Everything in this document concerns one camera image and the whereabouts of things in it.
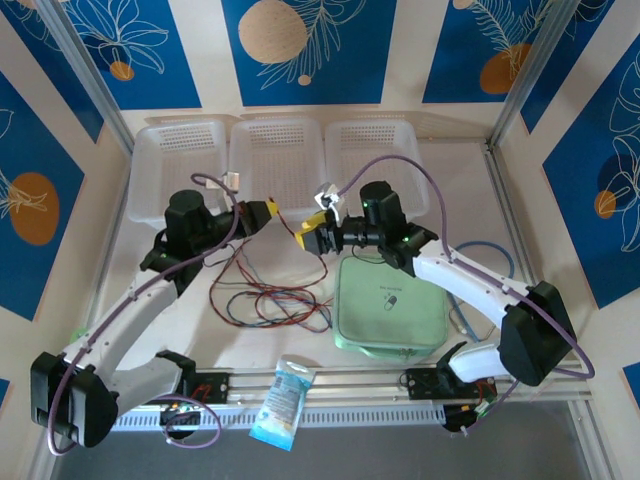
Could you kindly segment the mint green zip pouch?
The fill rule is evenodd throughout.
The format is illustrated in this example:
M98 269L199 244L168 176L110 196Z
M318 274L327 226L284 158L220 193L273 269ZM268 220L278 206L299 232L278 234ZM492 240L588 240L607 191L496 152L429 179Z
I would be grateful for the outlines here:
M448 338L444 290L372 255L341 260L332 321L338 348L370 358L426 358Z

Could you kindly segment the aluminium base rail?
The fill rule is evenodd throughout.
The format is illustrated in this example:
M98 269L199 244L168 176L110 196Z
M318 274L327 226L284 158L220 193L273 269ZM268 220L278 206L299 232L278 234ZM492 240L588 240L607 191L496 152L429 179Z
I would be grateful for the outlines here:
M407 404L408 388L400 367L321 368L307 394L311 406ZM256 406L264 400L274 380L269 369L236 369L229 372L227 404ZM552 374L539 387L517 386L510 401L589 401L593 394L584 380Z

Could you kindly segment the blue white wipes packet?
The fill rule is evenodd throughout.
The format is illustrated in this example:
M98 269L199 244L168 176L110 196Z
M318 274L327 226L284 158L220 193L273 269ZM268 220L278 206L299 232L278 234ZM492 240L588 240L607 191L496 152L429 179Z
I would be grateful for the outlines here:
M277 362L275 377L249 431L249 436L290 451L316 371L288 357Z

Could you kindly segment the aluminium table edge rail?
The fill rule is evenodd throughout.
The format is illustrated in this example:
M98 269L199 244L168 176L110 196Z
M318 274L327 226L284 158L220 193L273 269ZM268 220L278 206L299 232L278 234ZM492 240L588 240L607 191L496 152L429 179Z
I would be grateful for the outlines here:
M539 276L530 261L524 234L510 192L506 166L500 154L483 148L488 175L502 215L520 278L535 283ZM595 409L590 387L584 380L553 374L538 388L520 387L513 395L518 401L530 403L562 402L566 405L580 452L591 480L620 480L620 471L613 459L608 439Z
M119 146L74 149L72 158L85 173L85 180L54 261L44 304L21 350L25 382L37 355L60 352L74 328L95 318L101 277L129 176L131 154Z

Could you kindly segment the white perforated plastic basket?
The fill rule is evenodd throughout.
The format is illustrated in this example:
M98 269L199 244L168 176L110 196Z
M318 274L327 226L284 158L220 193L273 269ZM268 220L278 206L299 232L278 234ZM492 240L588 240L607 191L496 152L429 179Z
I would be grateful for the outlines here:
M320 124L310 118L247 120L230 134L228 169L239 175L243 200L273 198L285 220L301 222L318 210L326 181Z
M155 125L136 136L128 188L127 213L136 223L160 230L170 197L185 189L200 191L205 204L211 193L191 180L194 173L215 177L227 170L227 140L219 120Z
M369 161L400 155L420 164L413 126L404 120L348 120L333 122L325 130L327 179L342 188ZM402 160L384 160L369 168L345 194L347 211L363 214L359 191L365 184L385 181L399 195L407 219L429 211L428 183L414 166Z

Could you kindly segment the aluminium frame post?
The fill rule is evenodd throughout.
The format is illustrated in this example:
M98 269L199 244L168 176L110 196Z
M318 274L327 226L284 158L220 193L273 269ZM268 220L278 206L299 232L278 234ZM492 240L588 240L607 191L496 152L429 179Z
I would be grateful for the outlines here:
M521 121L532 134L585 50L593 34L585 0L549 0L548 17L531 45L524 65L507 94L487 145L494 151Z
M34 0L37 10L76 77L111 129L123 151L131 155L134 137L89 51L58 0Z

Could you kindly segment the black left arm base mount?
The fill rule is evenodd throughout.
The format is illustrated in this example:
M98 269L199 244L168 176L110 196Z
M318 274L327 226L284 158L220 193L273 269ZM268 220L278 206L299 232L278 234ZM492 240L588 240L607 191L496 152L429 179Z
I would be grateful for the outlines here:
M227 403L228 373L199 373L195 384L182 394L165 395L158 428L169 445L200 449L215 444L222 433L216 405Z

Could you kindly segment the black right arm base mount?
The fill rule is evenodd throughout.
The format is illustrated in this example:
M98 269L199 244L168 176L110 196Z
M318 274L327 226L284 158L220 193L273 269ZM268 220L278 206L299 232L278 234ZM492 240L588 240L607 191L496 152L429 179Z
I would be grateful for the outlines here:
M492 378L460 381L446 368L409 368L399 376L410 400L431 400L443 406L444 425L450 433L467 434L498 400Z

